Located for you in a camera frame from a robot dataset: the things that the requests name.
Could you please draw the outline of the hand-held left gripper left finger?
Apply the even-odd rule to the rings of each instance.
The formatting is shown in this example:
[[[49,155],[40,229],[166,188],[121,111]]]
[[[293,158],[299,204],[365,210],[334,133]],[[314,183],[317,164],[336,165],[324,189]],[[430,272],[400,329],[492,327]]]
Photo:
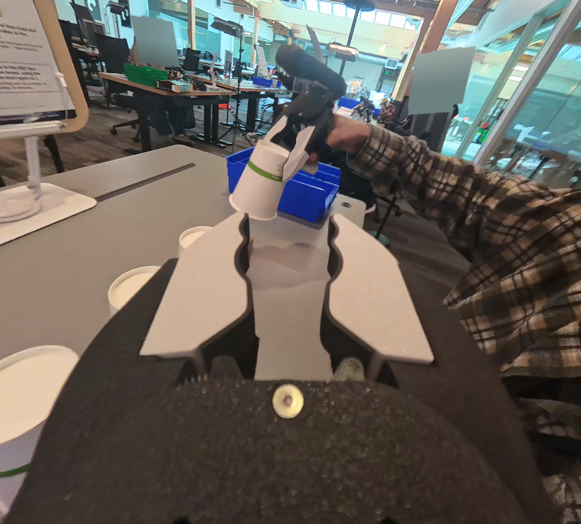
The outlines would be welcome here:
[[[235,213],[181,253],[141,356],[238,359],[253,351],[249,226],[247,214]]]

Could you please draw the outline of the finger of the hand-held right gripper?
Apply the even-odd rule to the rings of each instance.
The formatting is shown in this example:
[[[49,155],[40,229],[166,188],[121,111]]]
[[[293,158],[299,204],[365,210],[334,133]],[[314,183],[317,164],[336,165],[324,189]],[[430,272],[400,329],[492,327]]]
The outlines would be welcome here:
[[[304,165],[309,162],[312,154],[318,153],[318,133],[315,126],[308,126],[299,131],[294,148],[290,151],[283,168],[283,181],[290,181]]]
[[[273,144],[280,143],[284,138],[282,134],[287,128],[287,123],[288,118],[280,118],[278,121],[276,121],[264,136],[264,142]]]

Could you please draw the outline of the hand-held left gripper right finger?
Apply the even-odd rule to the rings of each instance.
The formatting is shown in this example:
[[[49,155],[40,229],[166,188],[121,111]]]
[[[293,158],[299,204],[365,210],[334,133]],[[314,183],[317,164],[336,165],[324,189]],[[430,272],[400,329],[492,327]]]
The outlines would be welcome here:
[[[355,358],[430,365],[434,355],[396,258],[343,215],[328,223],[323,348],[332,365]]]

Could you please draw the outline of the blue plastic bin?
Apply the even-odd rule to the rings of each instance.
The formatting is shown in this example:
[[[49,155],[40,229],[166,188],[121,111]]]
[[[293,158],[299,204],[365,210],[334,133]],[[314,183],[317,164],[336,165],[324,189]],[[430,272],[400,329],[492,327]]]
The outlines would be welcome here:
[[[229,193],[232,194],[254,148],[226,157]],[[339,192],[341,171],[327,164],[319,164],[315,174],[298,172],[285,185],[278,211],[316,223],[323,219]]]

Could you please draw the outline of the white paper cup green band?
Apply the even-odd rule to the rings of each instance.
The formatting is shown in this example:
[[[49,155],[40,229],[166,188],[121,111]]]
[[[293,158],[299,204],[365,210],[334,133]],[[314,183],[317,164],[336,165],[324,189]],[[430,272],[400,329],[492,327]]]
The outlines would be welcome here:
[[[142,266],[116,278],[107,290],[110,316],[113,317],[159,271],[160,266]]]
[[[56,345],[1,360],[1,519],[8,514],[54,404],[79,360]]]
[[[260,140],[229,196],[231,207],[254,220],[275,219],[284,190],[283,172],[288,157],[287,149]]]
[[[205,233],[213,230],[212,226],[196,226],[183,231],[178,240],[178,257]]]

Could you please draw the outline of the person's right forearm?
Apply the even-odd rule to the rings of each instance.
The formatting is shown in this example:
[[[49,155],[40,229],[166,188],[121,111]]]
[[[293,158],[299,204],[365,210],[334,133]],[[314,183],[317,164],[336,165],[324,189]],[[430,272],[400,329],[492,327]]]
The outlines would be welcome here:
[[[357,127],[354,172],[397,181],[469,271],[445,304],[504,376],[580,376],[580,191],[492,173],[377,126]]]

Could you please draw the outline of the person's right hand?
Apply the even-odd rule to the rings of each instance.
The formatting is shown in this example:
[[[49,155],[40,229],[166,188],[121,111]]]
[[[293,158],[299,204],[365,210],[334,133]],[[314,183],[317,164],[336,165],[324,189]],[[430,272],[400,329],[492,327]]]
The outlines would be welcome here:
[[[325,143],[333,150],[357,155],[369,138],[371,125],[333,114]]]

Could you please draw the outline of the black office chair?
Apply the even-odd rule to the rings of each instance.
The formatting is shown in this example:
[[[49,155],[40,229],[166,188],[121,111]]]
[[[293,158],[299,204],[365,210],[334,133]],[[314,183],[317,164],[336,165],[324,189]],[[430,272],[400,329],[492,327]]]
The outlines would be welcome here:
[[[400,217],[402,214],[401,208],[397,203],[395,187],[392,187],[387,197],[377,196],[372,184],[351,170],[347,153],[339,152],[336,162],[340,169],[339,194],[365,203],[365,215],[372,215],[375,222],[379,221],[379,212],[376,204],[377,199],[379,198],[388,204],[378,230],[370,232],[374,238],[379,234],[384,234],[383,229],[391,214],[394,213],[396,217]]]

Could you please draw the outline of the tripod light stand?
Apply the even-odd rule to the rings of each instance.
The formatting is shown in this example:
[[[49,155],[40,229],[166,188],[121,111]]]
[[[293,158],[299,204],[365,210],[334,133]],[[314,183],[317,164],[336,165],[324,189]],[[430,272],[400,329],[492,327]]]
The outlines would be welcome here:
[[[238,63],[234,67],[234,78],[236,79],[236,95],[235,95],[235,116],[234,121],[228,126],[228,130],[220,139],[220,143],[224,145],[230,145],[232,149],[235,147],[236,142],[236,135],[242,134],[243,132],[243,123],[239,116],[240,111],[240,102],[241,102],[241,84],[242,84],[242,75],[243,75],[243,38],[246,35],[243,26],[239,23],[234,21],[227,21],[221,18],[215,18],[212,22],[212,28],[223,32],[233,38],[236,38],[239,41],[239,48],[238,48]]]

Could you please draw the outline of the green plastic crate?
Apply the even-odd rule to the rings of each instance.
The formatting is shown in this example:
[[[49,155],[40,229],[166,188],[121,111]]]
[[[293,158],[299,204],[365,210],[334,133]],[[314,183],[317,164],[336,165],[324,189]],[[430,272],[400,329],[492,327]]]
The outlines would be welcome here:
[[[128,81],[140,85],[157,87],[158,82],[169,80],[169,72],[146,65],[124,63],[124,74]]]

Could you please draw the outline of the person in plaid shirt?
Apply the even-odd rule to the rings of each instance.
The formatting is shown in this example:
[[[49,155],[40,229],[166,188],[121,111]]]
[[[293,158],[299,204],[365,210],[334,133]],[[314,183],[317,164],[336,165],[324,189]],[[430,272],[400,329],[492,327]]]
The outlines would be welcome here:
[[[506,376],[560,523],[580,523],[580,377]]]

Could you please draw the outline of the white instruction sheet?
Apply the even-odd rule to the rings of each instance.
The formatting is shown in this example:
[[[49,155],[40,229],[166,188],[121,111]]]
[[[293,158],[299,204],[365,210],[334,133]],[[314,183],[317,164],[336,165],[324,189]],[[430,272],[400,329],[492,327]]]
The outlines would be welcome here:
[[[72,110],[34,0],[1,0],[1,118]]]

